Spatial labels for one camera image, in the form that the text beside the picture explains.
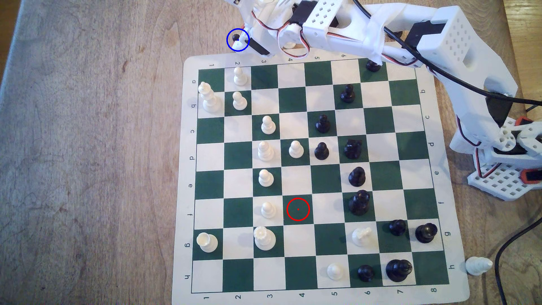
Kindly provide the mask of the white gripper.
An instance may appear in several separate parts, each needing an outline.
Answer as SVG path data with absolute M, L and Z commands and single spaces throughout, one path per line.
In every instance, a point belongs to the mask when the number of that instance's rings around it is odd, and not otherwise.
M 281 46 L 293 47 L 286 40 L 277 42 L 277 31 L 293 15 L 296 1 L 237 1 L 243 18 L 241 37 L 234 36 L 232 49 L 244 55 L 284 55 Z

